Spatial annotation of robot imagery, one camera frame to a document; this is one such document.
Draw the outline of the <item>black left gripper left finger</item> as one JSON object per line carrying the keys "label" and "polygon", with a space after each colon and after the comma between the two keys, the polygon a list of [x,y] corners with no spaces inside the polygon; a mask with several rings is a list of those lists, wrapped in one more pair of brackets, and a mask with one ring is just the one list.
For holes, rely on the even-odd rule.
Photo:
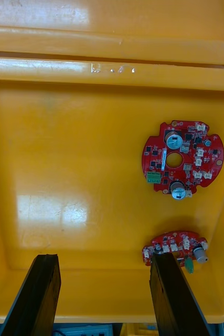
{"label": "black left gripper left finger", "polygon": [[52,335],[60,287],[58,255],[38,255],[0,329],[0,335]]}

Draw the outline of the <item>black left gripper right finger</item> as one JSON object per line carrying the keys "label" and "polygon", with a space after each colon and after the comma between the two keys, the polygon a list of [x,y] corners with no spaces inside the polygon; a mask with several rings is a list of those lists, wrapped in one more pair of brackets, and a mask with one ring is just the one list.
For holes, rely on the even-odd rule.
{"label": "black left gripper right finger", "polygon": [[159,335],[212,335],[173,254],[154,254],[150,290]]}

